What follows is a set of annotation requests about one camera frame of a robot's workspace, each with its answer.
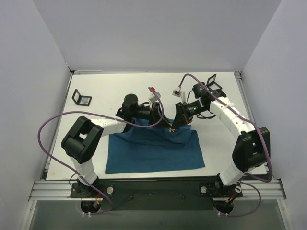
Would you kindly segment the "blue t-shirt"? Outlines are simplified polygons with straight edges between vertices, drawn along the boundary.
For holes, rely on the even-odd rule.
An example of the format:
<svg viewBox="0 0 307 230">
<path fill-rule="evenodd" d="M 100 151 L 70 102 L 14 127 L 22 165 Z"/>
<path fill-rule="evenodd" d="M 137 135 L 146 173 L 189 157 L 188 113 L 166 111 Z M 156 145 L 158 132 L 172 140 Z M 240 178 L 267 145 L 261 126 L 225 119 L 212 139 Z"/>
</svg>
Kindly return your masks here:
<svg viewBox="0 0 307 230">
<path fill-rule="evenodd" d="M 185 125 L 171 132 L 167 128 L 145 128 L 136 119 L 128 132 L 108 137 L 106 174 L 150 173 L 193 170 L 205 167 L 196 130 Z"/>
</svg>

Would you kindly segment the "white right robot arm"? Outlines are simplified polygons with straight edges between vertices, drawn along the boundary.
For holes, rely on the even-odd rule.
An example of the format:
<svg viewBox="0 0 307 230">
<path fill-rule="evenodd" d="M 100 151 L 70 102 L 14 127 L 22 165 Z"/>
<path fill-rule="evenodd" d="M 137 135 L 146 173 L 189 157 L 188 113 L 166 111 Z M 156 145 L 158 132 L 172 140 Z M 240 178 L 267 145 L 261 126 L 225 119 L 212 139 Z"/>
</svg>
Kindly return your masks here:
<svg viewBox="0 0 307 230">
<path fill-rule="evenodd" d="M 195 101 L 175 104 L 176 115 L 171 128 L 190 124 L 194 116 L 206 111 L 222 121 L 236 139 L 230 165 L 218 174 L 223 186 L 236 184 L 244 175 L 267 162 L 265 151 L 270 152 L 270 133 L 267 128 L 260 128 L 258 133 L 220 88 L 206 90 L 202 85 L 195 84 L 192 91 Z"/>
</svg>

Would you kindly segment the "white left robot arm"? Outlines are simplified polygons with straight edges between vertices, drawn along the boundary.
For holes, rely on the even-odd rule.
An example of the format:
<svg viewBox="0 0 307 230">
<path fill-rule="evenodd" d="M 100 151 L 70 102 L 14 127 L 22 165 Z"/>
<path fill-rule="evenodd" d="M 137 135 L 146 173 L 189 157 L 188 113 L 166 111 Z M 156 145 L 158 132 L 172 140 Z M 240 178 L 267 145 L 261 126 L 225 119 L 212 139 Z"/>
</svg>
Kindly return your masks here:
<svg viewBox="0 0 307 230">
<path fill-rule="evenodd" d="M 167 128 L 171 130 L 171 122 L 164 115 L 159 92 L 151 93 L 149 107 L 140 105 L 135 94 L 124 98 L 121 108 L 114 117 L 88 119 L 80 116 L 64 137 L 61 147 L 71 158 L 78 174 L 78 182 L 82 183 L 81 191 L 87 197 L 98 193 L 98 176 L 94 171 L 92 157 L 100 138 L 113 134 L 126 133 L 132 127 Z"/>
</svg>

